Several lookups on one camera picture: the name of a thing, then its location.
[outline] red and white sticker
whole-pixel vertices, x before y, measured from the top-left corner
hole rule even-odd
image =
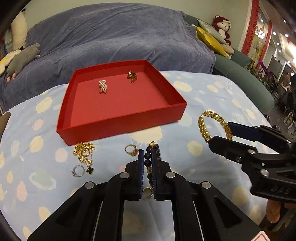
[[[252,241],[270,241],[270,239],[267,237],[264,231],[261,231],[259,234],[256,235],[255,238],[252,239]]]

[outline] red box lid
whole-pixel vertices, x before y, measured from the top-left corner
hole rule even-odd
[[[131,83],[129,71],[136,73]],[[99,93],[105,80],[106,93]],[[61,106],[57,132],[67,145],[175,122],[187,102],[147,61],[133,60],[76,70]]]

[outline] light blue tablecloth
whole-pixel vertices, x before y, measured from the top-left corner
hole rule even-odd
[[[71,171],[80,164],[56,133],[59,109],[67,85],[60,85],[29,99],[11,112],[0,146],[0,209],[8,223],[26,240],[42,221],[53,213],[73,192],[87,181],[102,183],[122,172],[134,161],[124,152],[127,144],[146,149],[151,141],[160,146],[162,159],[188,181],[210,181],[256,223],[264,214],[266,200],[249,193],[250,181],[240,164],[213,154],[202,139],[198,117],[214,110],[226,121],[248,126],[269,125],[242,90],[229,79],[202,73],[162,72],[186,99],[188,105],[177,123],[113,136],[92,143],[95,173],[73,177]],[[222,127],[205,119],[212,136],[224,137]],[[260,143],[240,138],[259,152],[270,152]],[[144,175],[144,186],[148,186]],[[141,200],[126,202],[122,240],[174,240],[170,202]]]

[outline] metal screw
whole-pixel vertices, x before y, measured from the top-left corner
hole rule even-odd
[[[211,187],[211,184],[209,182],[203,182],[202,187],[205,189],[209,189]]]
[[[176,174],[173,173],[173,172],[167,172],[167,173],[166,173],[166,176],[167,176],[168,178],[174,178],[174,177],[176,176]]]
[[[92,189],[94,187],[94,183],[88,182],[84,186],[85,186],[86,189]]]
[[[255,152],[254,150],[252,150],[252,149],[249,149],[248,152],[249,152],[250,154],[252,154],[252,155],[256,154],[256,152]]]
[[[269,176],[269,171],[265,170],[265,169],[261,169],[260,170],[261,174],[265,177],[268,177]]]
[[[242,161],[242,158],[240,156],[237,156],[236,159],[235,159],[237,162],[241,162]]]
[[[121,178],[128,178],[129,177],[129,173],[128,172],[123,172],[120,174]]]

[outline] sofa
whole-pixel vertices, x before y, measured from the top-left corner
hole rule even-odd
[[[184,20],[190,25],[200,26],[197,18],[193,16],[185,14]],[[274,99],[271,94],[254,75],[245,69],[251,63],[251,58],[236,49],[231,59],[219,54],[215,55],[213,74],[225,76],[236,83],[263,114],[272,109]]]

